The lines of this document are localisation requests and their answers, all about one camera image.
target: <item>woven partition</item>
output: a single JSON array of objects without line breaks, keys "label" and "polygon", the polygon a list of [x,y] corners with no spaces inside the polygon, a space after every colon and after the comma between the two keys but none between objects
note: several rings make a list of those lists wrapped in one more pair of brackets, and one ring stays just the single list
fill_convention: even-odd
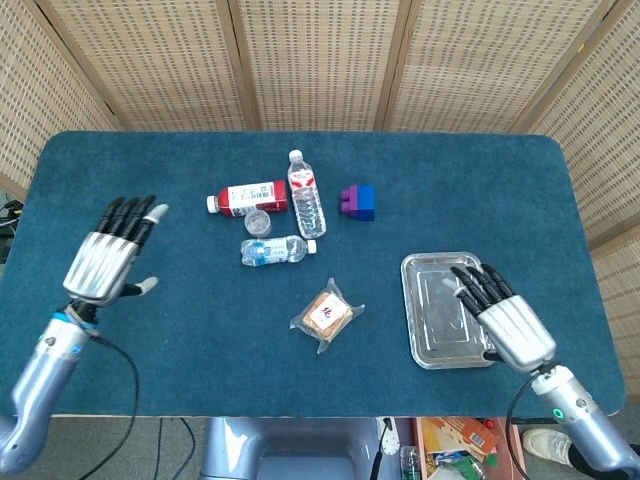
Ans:
[{"label": "woven partition", "polygon": [[423,1],[387,126],[507,131],[598,4]]},{"label": "woven partition", "polygon": [[373,129],[398,0],[239,4],[265,129]]},{"label": "woven partition", "polygon": [[244,128],[215,1],[46,0],[42,6],[129,129]]},{"label": "woven partition", "polygon": [[627,390],[640,395],[640,232],[635,240],[594,258]]},{"label": "woven partition", "polygon": [[640,214],[640,2],[604,38],[532,131],[564,148],[594,239]]},{"label": "woven partition", "polygon": [[0,2],[0,37],[0,186],[24,200],[53,134],[114,125],[23,0]]}]

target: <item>shoe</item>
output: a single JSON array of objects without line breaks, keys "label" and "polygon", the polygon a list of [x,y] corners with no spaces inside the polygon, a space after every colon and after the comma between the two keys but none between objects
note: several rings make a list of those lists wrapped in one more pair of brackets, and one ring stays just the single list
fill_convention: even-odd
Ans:
[{"label": "shoe", "polygon": [[531,455],[569,466],[571,443],[568,435],[547,428],[534,428],[522,435],[522,446]]}]

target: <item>robotic hand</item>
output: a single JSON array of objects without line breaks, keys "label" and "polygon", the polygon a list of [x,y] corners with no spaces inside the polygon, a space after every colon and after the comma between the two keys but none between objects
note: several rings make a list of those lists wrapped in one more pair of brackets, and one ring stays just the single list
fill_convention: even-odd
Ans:
[{"label": "robotic hand", "polygon": [[573,373],[556,361],[556,343],[535,312],[494,268],[482,269],[468,267],[465,272],[453,267],[462,285],[446,282],[491,337],[499,358],[532,376],[525,388],[531,383],[592,468],[622,470],[640,480],[640,457]]},{"label": "robotic hand", "polygon": [[151,230],[169,208],[158,205],[149,211],[154,200],[148,196],[125,203],[117,198],[80,246],[63,283],[72,301],[53,315],[13,389],[16,415],[0,414],[0,475],[21,473],[42,452],[55,404],[87,342],[99,338],[98,307],[144,295],[157,284],[155,277],[125,283]]}]

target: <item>blue felt surface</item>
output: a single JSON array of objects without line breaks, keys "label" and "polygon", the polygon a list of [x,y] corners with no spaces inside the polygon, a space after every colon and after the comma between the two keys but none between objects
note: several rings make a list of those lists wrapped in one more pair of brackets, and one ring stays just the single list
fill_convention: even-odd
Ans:
[{"label": "blue felt surface", "polygon": [[[327,215],[318,254],[240,263],[242,219],[212,216],[221,187],[286,178],[287,154],[313,165]],[[374,185],[376,221],[339,213],[339,195]],[[623,381],[559,146],[539,136],[374,133],[65,133],[45,148],[0,286],[0,388],[28,360],[87,231],[118,195],[156,193],[171,210],[130,278],[150,295],[101,313],[103,334],[140,369],[143,415],[504,415],[524,377],[504,365],[425,371],[411,358],[400,263],[470,251],[537,310],[560,358],[604,410]],[[297,233],[293,211],[273,235]],[[329,350],[288,329],[329,277],[366,304]],[[127,414],[132,380],[91,345],[59,413]],[[549,416],[528,393],[518,416]]]}]

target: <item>silver tray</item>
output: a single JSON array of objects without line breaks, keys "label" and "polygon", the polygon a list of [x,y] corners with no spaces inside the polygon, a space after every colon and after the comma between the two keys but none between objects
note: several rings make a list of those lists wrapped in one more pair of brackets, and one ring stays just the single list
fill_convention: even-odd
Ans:
[{"label": "silver tray", "polygon": [[442,283],[460,285],[451,267],[480,268],[468,252],[416,253],[402,262],[402,288],[413,359],[422,368],[487,367],[482,354],[493,349],[480,324]]}]

